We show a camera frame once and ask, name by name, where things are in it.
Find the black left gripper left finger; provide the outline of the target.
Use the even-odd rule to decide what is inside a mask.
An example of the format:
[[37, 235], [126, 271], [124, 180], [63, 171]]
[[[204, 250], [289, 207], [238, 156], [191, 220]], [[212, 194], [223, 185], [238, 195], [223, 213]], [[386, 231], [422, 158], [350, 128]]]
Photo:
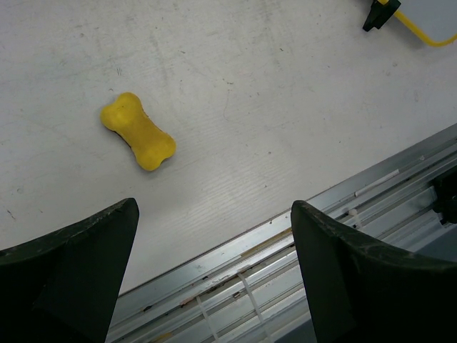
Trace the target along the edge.
[[1, 251], [2, 342], [104, 342], [139, 221], [123, 199]]

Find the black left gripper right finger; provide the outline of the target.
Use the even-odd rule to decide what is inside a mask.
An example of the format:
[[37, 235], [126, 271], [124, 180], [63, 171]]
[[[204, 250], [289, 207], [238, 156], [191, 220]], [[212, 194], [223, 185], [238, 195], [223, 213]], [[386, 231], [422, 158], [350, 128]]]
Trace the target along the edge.
[[454, 342], [456, 263], [394, 247], [307, 202], [291, 228], [319, 342]]

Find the yellow bone-shaped eraser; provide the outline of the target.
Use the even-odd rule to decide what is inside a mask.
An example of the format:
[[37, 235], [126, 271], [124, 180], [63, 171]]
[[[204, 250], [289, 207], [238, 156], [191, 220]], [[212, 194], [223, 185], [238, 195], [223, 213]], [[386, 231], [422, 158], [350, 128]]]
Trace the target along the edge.
[[101, 123], [117, 133], [131, 148], [138, 165], [146, 170], [158, 169], [176, 152], [176, 142], [150, 120], [137, 95], [125, 92], [100, 114]]

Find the yellow framed whiteboard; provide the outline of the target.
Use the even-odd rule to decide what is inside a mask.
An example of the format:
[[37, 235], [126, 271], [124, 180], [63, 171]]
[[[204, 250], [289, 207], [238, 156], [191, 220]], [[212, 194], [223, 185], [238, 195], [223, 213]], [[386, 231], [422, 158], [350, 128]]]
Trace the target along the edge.
[[400, 0], [394, 16], [429, 46], [456, 40], [456, 0]]

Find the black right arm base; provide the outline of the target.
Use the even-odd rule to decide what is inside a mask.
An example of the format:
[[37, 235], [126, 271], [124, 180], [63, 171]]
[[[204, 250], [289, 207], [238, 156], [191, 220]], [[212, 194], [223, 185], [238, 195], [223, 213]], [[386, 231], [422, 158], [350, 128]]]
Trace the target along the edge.
[[433, 210], [441, 214], [441, 224], [456, 223], [456, 171], [449, 170], [432, 181], [436, 193]]

